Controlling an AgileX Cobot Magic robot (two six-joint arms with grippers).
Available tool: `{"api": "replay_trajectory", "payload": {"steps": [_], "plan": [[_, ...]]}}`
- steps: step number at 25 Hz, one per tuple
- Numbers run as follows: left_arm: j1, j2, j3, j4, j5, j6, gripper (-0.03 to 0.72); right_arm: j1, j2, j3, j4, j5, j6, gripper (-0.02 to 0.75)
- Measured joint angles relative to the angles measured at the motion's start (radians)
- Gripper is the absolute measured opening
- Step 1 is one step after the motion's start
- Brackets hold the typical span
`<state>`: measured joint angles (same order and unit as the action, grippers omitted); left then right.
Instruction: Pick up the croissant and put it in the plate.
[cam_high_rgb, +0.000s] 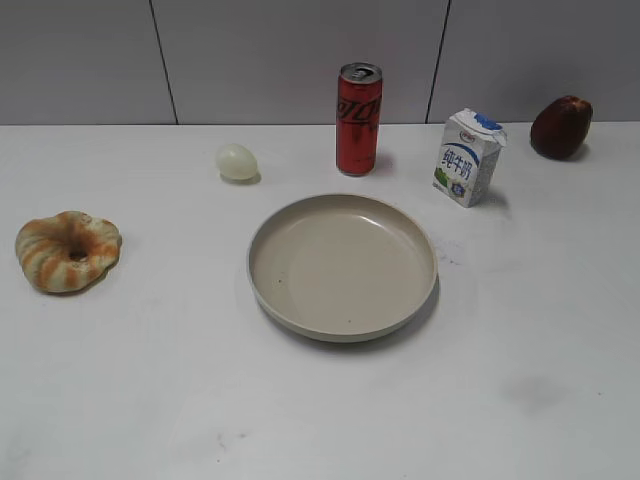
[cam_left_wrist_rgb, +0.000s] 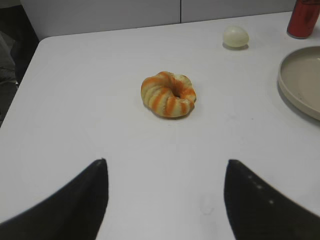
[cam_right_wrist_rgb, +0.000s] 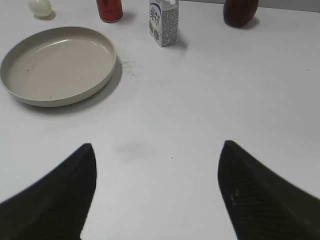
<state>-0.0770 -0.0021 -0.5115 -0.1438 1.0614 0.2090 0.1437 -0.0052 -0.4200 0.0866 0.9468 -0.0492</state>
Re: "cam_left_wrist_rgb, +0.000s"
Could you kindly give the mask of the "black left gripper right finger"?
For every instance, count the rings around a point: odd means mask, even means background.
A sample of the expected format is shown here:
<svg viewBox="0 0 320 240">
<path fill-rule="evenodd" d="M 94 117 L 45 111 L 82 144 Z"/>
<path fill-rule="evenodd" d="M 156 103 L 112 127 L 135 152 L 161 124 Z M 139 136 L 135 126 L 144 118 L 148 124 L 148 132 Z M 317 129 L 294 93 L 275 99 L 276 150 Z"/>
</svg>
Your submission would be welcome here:
<svg viewBox="0 0 320 240">
<path fill-rule="evenodd" d="M 318 240 L 320 218 L 273 188 L 241 161 L 228 161 L 224 204 L 237 240 Z"/>
</svg>

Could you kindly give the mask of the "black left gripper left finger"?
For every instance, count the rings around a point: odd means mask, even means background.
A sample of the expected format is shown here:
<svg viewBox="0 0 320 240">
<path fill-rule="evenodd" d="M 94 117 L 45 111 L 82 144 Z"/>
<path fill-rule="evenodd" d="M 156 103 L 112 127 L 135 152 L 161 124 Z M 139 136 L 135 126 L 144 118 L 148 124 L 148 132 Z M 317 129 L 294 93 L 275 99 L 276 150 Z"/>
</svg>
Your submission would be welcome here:
<svg viewBox="0 0 320 240">
<path fill-rule="evenodd" d="M 0 224 L 2 240 L 94 240 L 109 200 L 107 161 L 93 161 L 37 205 Z"/>
</svg>

